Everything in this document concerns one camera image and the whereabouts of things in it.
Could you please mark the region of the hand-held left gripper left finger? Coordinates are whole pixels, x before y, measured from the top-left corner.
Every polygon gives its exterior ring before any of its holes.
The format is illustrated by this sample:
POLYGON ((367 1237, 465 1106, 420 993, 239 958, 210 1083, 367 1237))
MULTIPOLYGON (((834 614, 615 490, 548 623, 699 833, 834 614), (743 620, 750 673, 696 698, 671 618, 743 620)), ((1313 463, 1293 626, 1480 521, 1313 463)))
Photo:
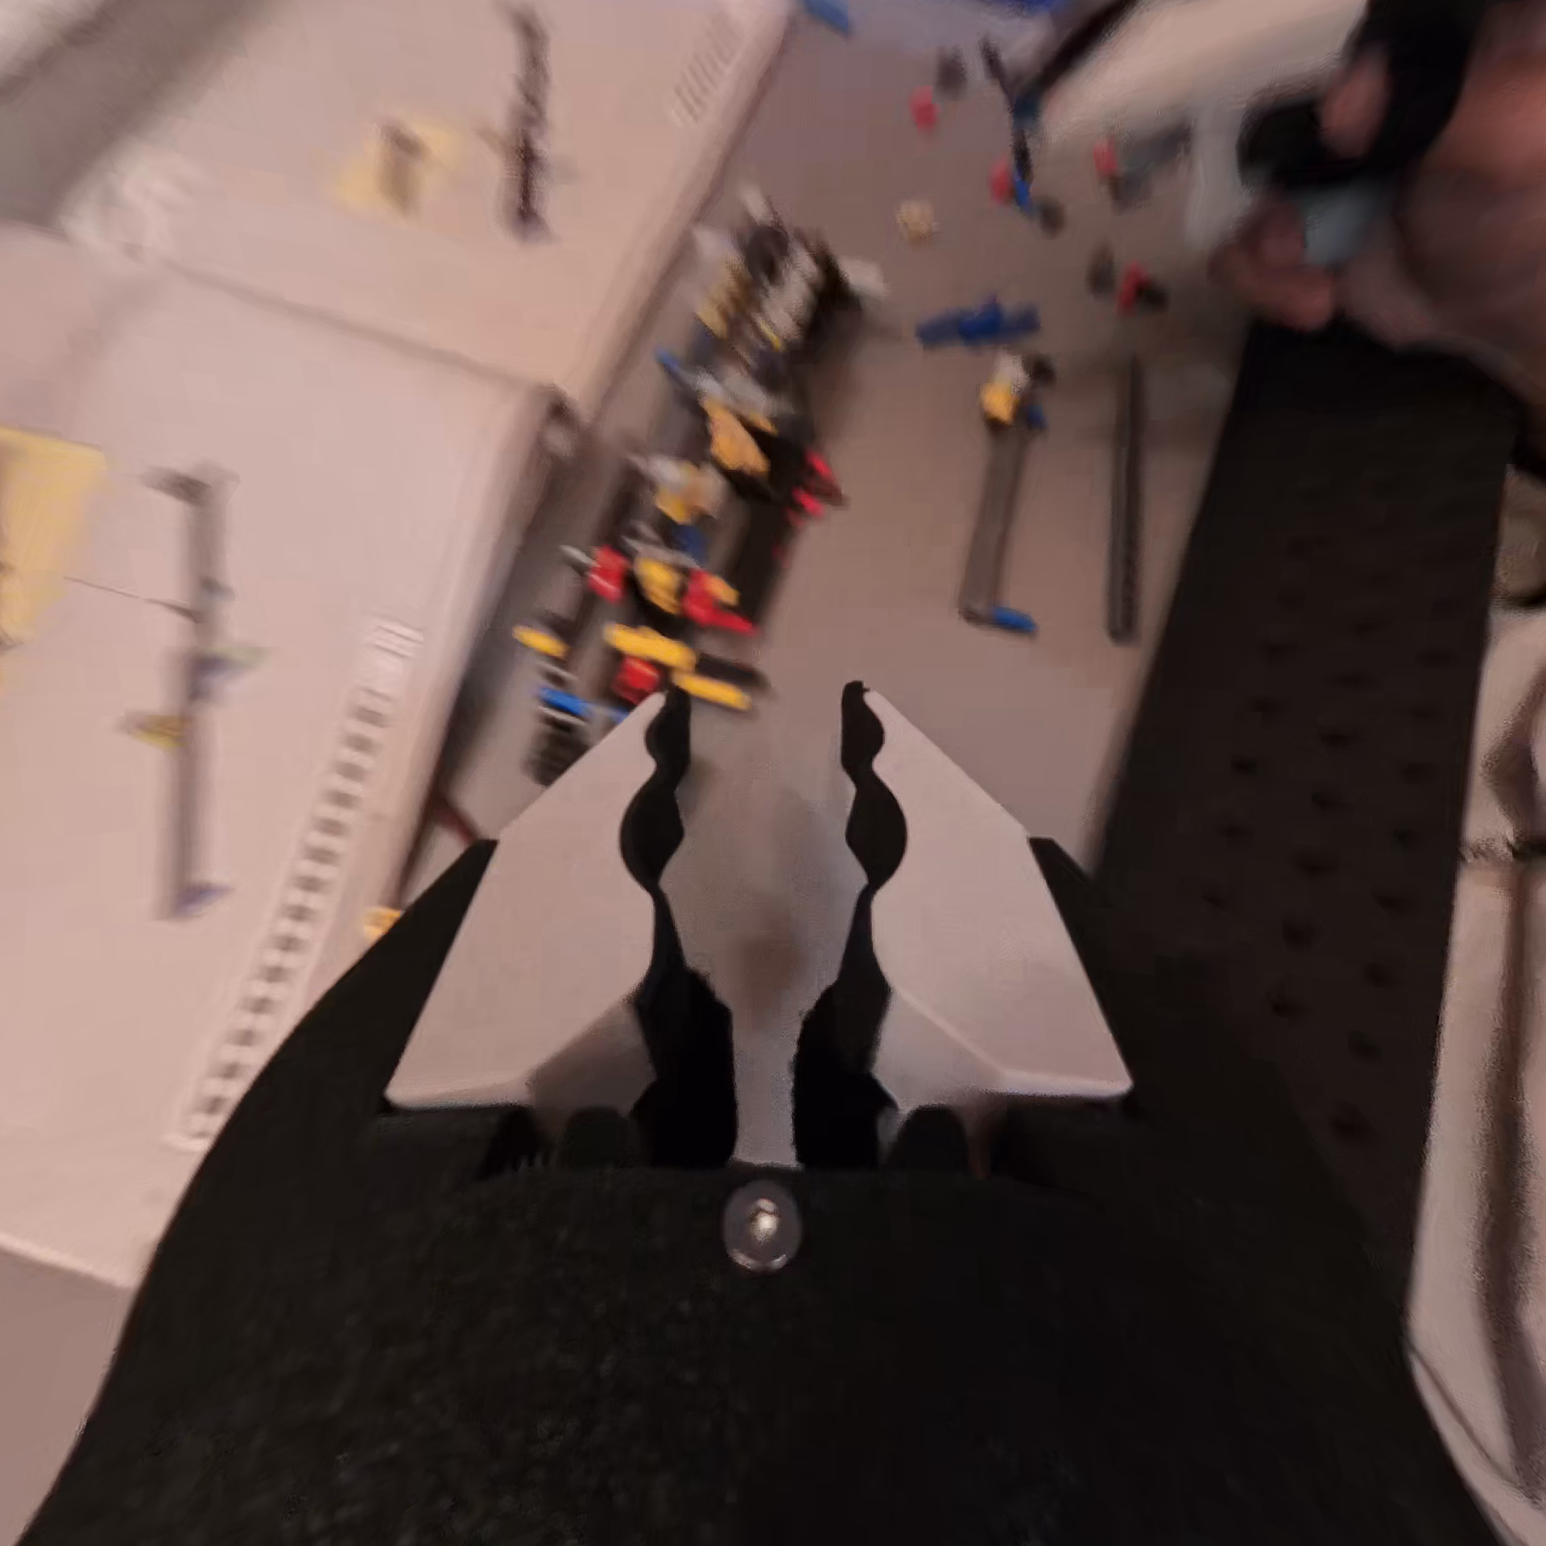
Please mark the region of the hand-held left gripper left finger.
POLYGON ((491 845, 396 1064, 396 1110, 512 1106, 633 1120, 649 1165, 729 1165, 733 1024, 692 966, 666 877, 692 705, 649 698, 491 845))

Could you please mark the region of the yellow toy liftarm grey bush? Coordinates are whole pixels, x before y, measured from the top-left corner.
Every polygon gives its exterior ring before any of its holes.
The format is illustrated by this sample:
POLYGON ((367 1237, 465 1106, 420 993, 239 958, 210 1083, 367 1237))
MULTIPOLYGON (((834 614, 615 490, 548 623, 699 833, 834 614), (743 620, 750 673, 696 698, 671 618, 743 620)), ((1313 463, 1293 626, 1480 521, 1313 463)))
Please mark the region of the yellow toy liftarm grey bush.
POLYGON ((1041 433, 1047 411, 1041 397, 1058 384, 1055 363, 1047 356, 996 356, 993 371, 977 393, 977 413, 989 433, 1016 427, 1041 433))

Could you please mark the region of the person's right hand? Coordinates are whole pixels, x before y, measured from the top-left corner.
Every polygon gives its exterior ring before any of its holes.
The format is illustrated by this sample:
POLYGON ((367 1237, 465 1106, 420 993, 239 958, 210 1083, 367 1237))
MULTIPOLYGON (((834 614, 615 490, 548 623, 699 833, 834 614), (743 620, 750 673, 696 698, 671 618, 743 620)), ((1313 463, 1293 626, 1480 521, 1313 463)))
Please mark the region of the person's right hand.
POLYGON ((1519 393, 1543 381, 1543 3, 1484 3, 1459 97, 1427 155, 1340 268, 1304 259, 1302 218, 1263 202, 1209 275, 1257 316, 1335 319, 1390 347, 1473 359, 1519 393))

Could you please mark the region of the grey building instruction booklet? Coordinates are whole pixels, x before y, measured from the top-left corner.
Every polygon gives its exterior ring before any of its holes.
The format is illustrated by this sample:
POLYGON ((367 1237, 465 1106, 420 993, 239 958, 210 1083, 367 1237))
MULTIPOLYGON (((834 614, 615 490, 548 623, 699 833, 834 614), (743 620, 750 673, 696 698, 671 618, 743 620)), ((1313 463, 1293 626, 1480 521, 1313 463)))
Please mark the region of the grey building instruction booklet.
POLYGON ((2 1253, 130 1292, 792 3, 180 3, 2 229, 2 1253))

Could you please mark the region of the toy car chassis assembly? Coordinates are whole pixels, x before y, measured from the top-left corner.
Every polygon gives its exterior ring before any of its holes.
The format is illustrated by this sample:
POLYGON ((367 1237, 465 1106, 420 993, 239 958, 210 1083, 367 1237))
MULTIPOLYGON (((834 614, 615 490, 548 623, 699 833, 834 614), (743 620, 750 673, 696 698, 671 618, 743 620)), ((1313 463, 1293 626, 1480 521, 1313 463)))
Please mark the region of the toy car chassis assembly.
POLYGON ((512 632, 536 672, 527 772, 541 790, 659 693, 753 714, 767 681, 750 655, 795 540, 846 503, 812 381, 884 279, 757 188, 740 202, 733 226, 695 231, 692 329, 655 356, 669 440, 626 455, 599 527, 562 551, 570 599, 512 632))

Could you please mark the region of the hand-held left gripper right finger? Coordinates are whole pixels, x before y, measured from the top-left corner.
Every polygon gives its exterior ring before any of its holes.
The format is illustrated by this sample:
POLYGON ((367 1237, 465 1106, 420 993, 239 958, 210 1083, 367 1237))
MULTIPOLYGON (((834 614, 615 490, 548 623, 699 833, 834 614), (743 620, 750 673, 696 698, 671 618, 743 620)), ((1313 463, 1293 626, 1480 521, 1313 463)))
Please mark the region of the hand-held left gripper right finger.
POLYGON ((974 1145, 1013 1106, 1129 1098, 1025 826, 860 681, 838 699, 838 772, 860 890, 792 1057, 799 1167, 870 1171, 918 1113, 974 1145))

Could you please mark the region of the black long holed toy beam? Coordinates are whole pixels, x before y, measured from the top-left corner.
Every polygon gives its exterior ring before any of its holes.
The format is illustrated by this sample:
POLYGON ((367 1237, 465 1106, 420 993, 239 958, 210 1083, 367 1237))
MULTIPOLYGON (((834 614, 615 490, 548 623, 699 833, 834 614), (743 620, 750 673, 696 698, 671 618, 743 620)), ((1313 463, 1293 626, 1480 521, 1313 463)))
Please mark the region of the black long holed toy beam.
POLYGON ((1139 638, 1143 588, 1143 450, 1146 371, 1131 356, 1116 384, 1110 536, 1104 564, 1104 635, 1113 644, 1139 638))

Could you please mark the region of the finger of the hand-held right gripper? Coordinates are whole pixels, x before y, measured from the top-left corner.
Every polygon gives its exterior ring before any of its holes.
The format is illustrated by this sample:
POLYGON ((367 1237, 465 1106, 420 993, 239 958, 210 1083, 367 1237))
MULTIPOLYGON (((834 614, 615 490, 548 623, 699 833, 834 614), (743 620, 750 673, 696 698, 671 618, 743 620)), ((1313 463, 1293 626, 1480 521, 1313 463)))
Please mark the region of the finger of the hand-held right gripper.
POLYGON ((1039 64, 1039 134, 1155 134, 1198 114, 1313 95, 1361 3, 1106 3, 1058 30, 1039 64))

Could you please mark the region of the dark grey long toy beam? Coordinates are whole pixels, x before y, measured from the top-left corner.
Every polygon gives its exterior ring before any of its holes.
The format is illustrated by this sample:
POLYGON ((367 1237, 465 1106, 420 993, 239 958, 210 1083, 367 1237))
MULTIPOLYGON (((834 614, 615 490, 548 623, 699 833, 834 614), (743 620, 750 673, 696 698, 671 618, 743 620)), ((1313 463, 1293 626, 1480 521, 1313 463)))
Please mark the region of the dark grey long toy beam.
POLYGON ((976 519, 966 551, 963 580, 956 588, 956 615, 976 628, 999 632, 1018 640, 1035 635, 1035 620, 1002 599, 1002 580, 1016 530, 1022 475, 1030 447, 1041 433, 1016 427, 1013 433, 989 433, 989 457, 976 519))

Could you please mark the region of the black perforated panel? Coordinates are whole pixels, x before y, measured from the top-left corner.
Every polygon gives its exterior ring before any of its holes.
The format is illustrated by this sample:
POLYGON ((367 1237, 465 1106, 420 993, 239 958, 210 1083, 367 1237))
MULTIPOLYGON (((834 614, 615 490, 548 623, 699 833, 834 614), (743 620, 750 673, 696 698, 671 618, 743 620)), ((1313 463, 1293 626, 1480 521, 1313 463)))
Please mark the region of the black perforated panel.
POLYGON ((1457 359, 1248 333, 1097 864, 1399 1308, 1518 418, 1457 359))

